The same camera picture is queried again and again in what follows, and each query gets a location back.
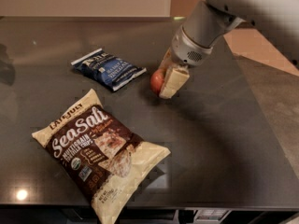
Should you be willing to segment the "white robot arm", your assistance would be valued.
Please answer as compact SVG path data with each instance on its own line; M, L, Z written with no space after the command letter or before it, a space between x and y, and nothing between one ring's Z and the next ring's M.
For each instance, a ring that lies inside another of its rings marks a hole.
M293 66L299 64L299 0L201 0L176 31L159 68L150 78L152 91L169 99L201 65L223 35L241 22L251 23Z

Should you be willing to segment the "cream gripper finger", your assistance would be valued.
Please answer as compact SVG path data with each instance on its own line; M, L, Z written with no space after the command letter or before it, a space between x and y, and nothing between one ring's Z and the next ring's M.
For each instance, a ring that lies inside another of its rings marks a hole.
M167 68L169 67L169 65L171 64L172 60L171 60L171 50L168 49L167 52L165 53L159 68L158 68L158 72L163 76L167 70Z
M159 96L163 99L172 98L177 91L186 83L190 74L187 66L171 65L167 68L164 84Z

